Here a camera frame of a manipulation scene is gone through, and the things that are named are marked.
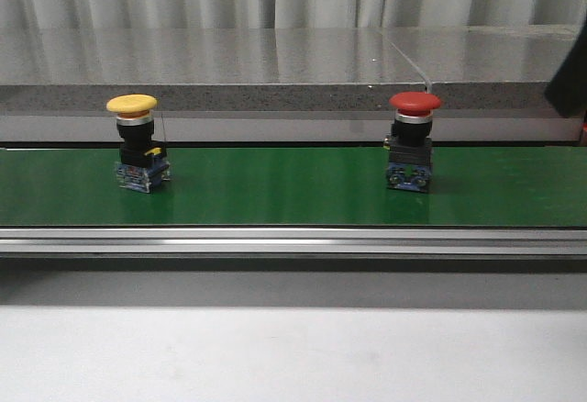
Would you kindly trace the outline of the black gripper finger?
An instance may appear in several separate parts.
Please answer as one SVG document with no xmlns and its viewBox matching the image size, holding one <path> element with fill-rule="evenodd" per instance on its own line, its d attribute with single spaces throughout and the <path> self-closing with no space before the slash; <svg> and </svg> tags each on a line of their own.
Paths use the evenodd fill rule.
<svg viewBox="0 0 587 402">
<path fill-rule="evenodd" d="M 548 83 L 544 96 L 562 117 L 586 111 L 586 23 L 563 63 Z"/>
</svg>

